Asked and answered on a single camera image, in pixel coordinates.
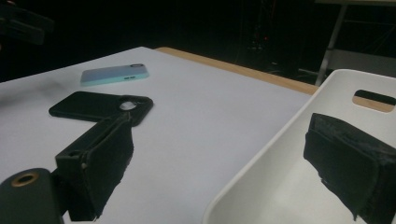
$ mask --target phone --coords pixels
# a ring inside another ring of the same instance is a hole
[[[90,69],[82,72],[81,86],[101,85],[145,78],[149,72],[142,63]]]
[[[132,127],[137,126],[154,106],[146,96],[112,95],[76,91],[49,109],[53,117],[98,122],[110,116],[129,112]]]

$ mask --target black phone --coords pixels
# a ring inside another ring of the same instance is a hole
[[[49,109],[54,117],[98,122],[120,113],[129,112],[132,127],[137,126],[154,106],[145,96],[112,95],[76,91]]]

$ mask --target wooden table edge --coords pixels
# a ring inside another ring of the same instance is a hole
[[[186,51],[182,51],[182,50],[178,50],[178,49],[161,47],[161,48],[157,48],[156,50],[176,56],[178,58],[190,60],[190,61],[193,61],[196,63],[206,64],[206,65],[209,65],[212,67],[217,67],[219,69],[234,72],[236,74],[243,75],[245,77],[256,78],[261,81],[265,81],[265,82],[268,82],[268,83],[271,83],[271,84],[274,84],[277,86],[285,87],[285,88],[288,88],[288,89],[291,89],[294,91],[299,91],[299,92],[303,92],[303,93],[310,94],[310,95],[314,94],[315,91],[318,90],[318,86],[315,86],[315,85],[303,83],[303,82],[292,80],[292,79],[285,78],[285,77],[271,75],[271,74],[257,71],[254,69],[246,68],[246,67],[243,67],[240,65],[222,62],[222,61],[219,61],[216,59],[207,58],[207,57],[204,57],[201,55],[188,53]],[[387,104],[379,103],[379,102],[376,102],[373,100],[360,98],[360,97],[356,97],[356,96],[354,97],[354,103],[356,105],[369,107],[369,108],[379,110],[382,112],[389,112],[389,111],[393,110],[395,107],[394,105],[387,105]]]

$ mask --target dark background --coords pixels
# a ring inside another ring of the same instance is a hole
[[[141,46],[186,50],[294,78],[299,67],[318,70],[340,8],[313,0],[16,3],[55,20],[55,30],[42,46],[1,36],[0,81]],[[394,9],[350,7],[346,19],[396,23]],[[396,57],[391,27],[345,22],[337,47]]]

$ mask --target table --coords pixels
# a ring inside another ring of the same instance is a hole
[[[86,69],[130,63],[144,63],[150,76],[79,85]],[[54,156],[93,126],[49,115],[70,93],[143,95],[155,105],[132,129],[134,157],[96,223],[198,224],[215,195],[316,88],[169,48],[130,49],[1,83],[0,180],[30,168],[53,171]],[[64,220],[70,223],[68,215]]]

